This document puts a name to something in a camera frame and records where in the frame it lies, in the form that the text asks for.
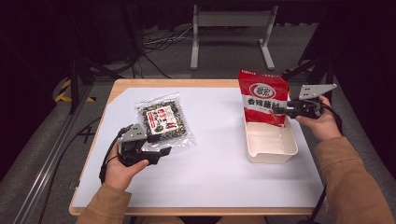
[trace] tan sleeve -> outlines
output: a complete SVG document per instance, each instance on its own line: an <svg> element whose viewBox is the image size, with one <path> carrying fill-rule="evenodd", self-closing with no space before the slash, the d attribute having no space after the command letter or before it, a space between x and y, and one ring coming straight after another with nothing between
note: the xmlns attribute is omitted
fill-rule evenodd
<svg viewBox="0 0 396 224"><path fill-rule="evenodd" d="M395 223L381 189L345 137L323 141L315 152L337 223Z"/></svg>
<svg viewBox="0 0 396 224"><path fill-rule="evenodd" d="M114 189L106 183L93 196L90 204L78 217L77 223L122 223L131 193Z"/></svg>

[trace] snack bag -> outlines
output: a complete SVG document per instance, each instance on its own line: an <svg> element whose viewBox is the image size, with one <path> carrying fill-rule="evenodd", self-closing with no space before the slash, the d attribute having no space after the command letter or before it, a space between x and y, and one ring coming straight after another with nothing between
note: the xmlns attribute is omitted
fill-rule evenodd
<svg viewBox="0 0 396 224"><path fill-rule="evenodd" d="M241 69L239 87L242 93L246 122L265 122L284 126L285 115L277 115L273 107L286 107L288 82L276 75L259 74Z"/></svg>

